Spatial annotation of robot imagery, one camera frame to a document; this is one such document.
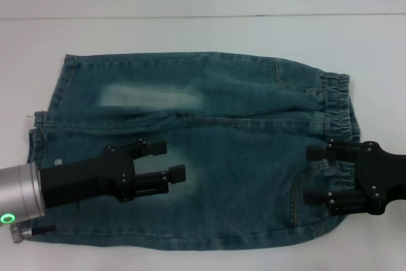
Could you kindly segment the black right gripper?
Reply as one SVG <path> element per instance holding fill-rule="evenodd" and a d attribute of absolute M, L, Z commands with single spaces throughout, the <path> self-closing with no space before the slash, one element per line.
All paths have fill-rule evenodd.
<path fill-rule="evenodd" d="M 331 216 L 367 213 L 382 215 L 393 201 L 405 200 L 405 156 L 391 154 L 376 142 L 330 140 L 326 146 L 307 146 L 306 160 L 354 162 L 361 190 L 339 192 L 304 190 L 304 203 L 323 205 Z"/>

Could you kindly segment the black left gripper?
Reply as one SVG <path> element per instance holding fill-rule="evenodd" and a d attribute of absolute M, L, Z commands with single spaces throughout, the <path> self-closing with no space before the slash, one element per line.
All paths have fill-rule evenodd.
<path fill-rule="evenodd" d="M 167 194 L 169 184 L 186 181 L 186 167 L 135 174 L 133 160 L 167 154 L 165 141 L 148 143 L 139 139 L 122 149 L 104 149 L 101 155 L 39 170 L 46 208 L 111 195 L 121 202 L 137 197 Z"/>

